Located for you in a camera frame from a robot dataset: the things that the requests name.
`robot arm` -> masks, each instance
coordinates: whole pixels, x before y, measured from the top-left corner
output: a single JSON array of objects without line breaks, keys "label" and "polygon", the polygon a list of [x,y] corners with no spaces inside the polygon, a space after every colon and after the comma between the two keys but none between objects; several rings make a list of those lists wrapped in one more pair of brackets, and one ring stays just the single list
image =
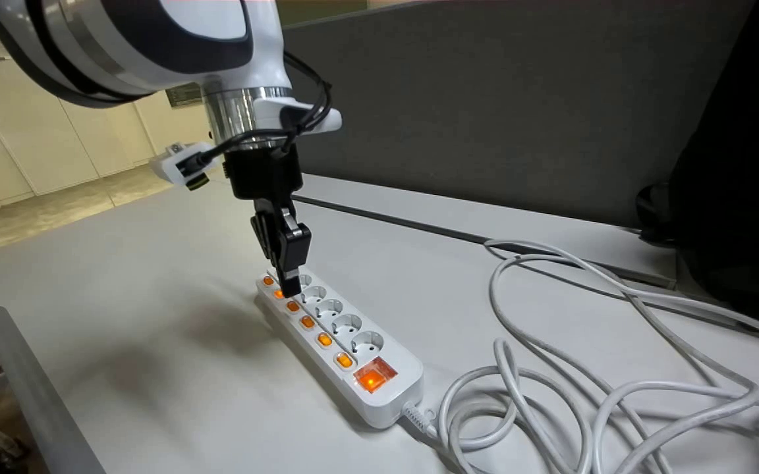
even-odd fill
[{"label": "robot arm", "polygon": [[275,0],[0,0],[0,38],[40,86],[86,107],[198,82],[217,148],[171,171],[198,186],[223,154],[284,294],[301,291],[310,233],[291,198],[301,186],[292,140],[339,128],[339,112],[295,102]]}]

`power cord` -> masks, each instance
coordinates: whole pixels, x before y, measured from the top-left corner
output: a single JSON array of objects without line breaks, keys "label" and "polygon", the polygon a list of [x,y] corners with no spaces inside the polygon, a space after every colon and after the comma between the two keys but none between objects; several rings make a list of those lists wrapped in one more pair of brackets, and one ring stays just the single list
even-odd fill
[{"label": "power cord", "polygon": [[[624,285],[623,279],[616,279],[614,274],[608,274],[606,268],[598,268],[553,244],[523,243],[523,240],[492,240],[492,243],[486,243],[486,249],[502,258],[502,264],[495,266],[488,281],[488,300],[491,300],[495,318],[503,323],[508,335],[513,335],[516,343],[523,343],[533,354],[537,354],[546,365],[550,365],[577,395],[582,395],[595,407],[595,414],[594,414],[594,423],[588,433],[588,422],[582,418],[577,399],[573,399],[573,391],[567,391],[567,387],[562,387],[562,382],[553,377],[523,372],[513,362],[508,344],[499,339],[492,344],[495,365],[482,365],[482,368],[461,374],[444,395],[438,415],[429,415],[422,407],[405,411],[405,418],[411,422],[411,426],[429,444],[434,444],[434,449],[444,457],[449,457],[453,469],[465,474],[482,470],[480,466],[473,466],[467,461],[467,453],[499,444],[502,439],[505,439],[505,433],[513,426],[520,426],[533,439],[533,444],[537,447],[537,453],[542,456],[549,466],[553,466],[557,470],[577,470],[577,474],[588,474],[588,470],[603,474],[600,447],[603,447],[606,426],[614,426],[614,432],[629,444],[629,453],[616,466],[616,470],[633,470],[648,461],[650,470],[673,474],[673,466],[664,457],[662,447],[673,443],[674,436],[687,433],[693,428],[729,428],[729,432],[747,432],[749,436],[759,436],[759,383],[723,365],[719,360],[693,348],[691,343],[685,343],[679,335],[674,335],[666,323],[656,318],[648,303],[710,314],[719,322],[737,323],[740,329],[759,331],[756,318],[723,307],[723,304],[679,298],[679,294],[636,290]],[[666,378],[646,378],[646,382],[611,387],[600,377],[595,377],[585,362],[569,358],[565,350],[520,329],[502,304],[499,279],[508,268],[536,268],[533,264],[573,266],[573,268],[590,270],[594,275],[606,281],[611,290],[623,294],[623,300],[627,300],[646,318],[648,327],[654,327],[673,344],[673,350],[683,354],[683,360],[693,365],[693,372],[707,383],[698,387],[698,383],[683,383],[683,382],[666,382]],[[492,377],[492,374],[502,377],[503,382],[502,390],[473,387],[475,382]],[[737,383],[737,390],[719,387],[719,377]],[[550,391],[557,391],[573,411],[577,432],[581,432],[577,447],[573,447],[575,449],[573,461],[557,447],[557,443],[542,428],[542,422],[557,423],[557,415],[550,414],[550,407],[546,407],[541,399],[524,391],[530,382],[537,382],[549,387]],[[698,397],[715,399],[716,406],[677,415],[677,414],[636,411],[624,402],[629,395],[648,391],[648,390],[664,390],[674,395],[698,395]],[[755,414],[755,422],[743,423],[737,418],[740,414]],[[476,415],[499,415],[502,423],[491,428],[488,433],[461,436],[465,423]],[[646,415],[654,422],[670,422],[670,423],[648,433],[646,422],[643,422]]]}]

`table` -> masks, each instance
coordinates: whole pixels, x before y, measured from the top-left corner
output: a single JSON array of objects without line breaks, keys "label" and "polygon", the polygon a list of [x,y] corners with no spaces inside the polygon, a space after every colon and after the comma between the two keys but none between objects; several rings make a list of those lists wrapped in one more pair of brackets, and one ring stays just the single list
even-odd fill
[{"label": "table", "polygon": [[[575,217],[308,177],[304,198],[375,214],[569,244],[585,258],[674,275],[674,258],[629,231]],[[473,243],[322,206],[310,268],[411,348],[424,399],[491,362],[505,337],[488,310],[495,260]],[[252,303],[267,268],[250,206],[226,185],[163,192],[0,249],[0,358],[53,470],[445,470],[403,428],[349,418]],[[620,300],[513,270],[505,304],[611,383],[697,374]],[[759,382],[759,339],[664,316],[691,343]],[[520,350],[524,365],[541,368]],[[643,397],[697,407],[691,397]],[[735,433],[670,444],[679,470],[759,470],[759,443]],[[541,470],[511,436],[476,457]]]}]

